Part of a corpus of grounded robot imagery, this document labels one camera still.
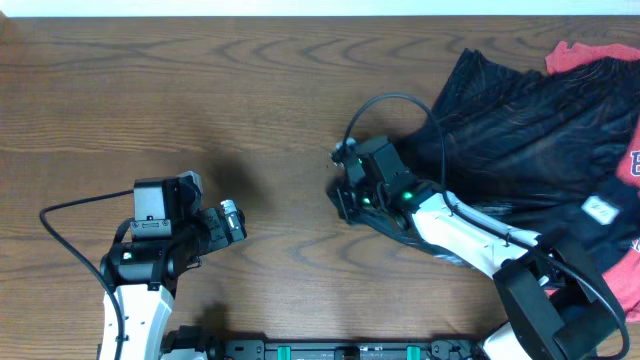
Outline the black orange-patterned jersey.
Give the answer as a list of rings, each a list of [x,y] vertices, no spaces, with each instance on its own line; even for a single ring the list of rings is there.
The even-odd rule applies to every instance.
[[[390,140],[417,177],[510,226],[570,237],[600,275],[639,237],[639,188],[616,176],[639,121],[637,62],[543,75],[466,50],[425,114]]]

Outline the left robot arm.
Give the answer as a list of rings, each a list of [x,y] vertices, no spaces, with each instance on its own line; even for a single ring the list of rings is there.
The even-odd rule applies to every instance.
[[[247,237],[232,200],[178,221],[133,221],[132,240],[103,257],[104,333],[99,359],[222,359],[220,343],[197,326],[168,332],[177,280],[201,258]]]

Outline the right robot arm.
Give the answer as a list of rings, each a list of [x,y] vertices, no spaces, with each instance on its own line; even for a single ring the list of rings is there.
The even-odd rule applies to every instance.
[[[490,278],[507,320],[471,359],[596,359],[624,313],[580,244],[505,224],[421,179],[386,137],[347,137],[330,155],[343,171],[328,190],[339,216]]]

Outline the red printed t-shirt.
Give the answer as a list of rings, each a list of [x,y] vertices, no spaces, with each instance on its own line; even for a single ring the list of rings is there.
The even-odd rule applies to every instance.
[[[622,44],[590,46],[581,43],[569,45],[559,42],[545,57],[547,72],[555,74],[587,65],[596,60],[614,58],[624,61],[638,61],[639,50]],[[619,162],[616,176],[627,185],[639,187],[639,126]],[[604,273],[604,280],[620,302],[626,314],[626,321],[639,321],[639,239],[634,239],[625,248],[622,259]]]

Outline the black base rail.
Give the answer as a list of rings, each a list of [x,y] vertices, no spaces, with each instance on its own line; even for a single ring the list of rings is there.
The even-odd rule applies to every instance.
[[[159,355],[161,360],[477,360],[485,357],[472,340],[220,340],[195,326],[182,326],[169,332],[162,341]]]

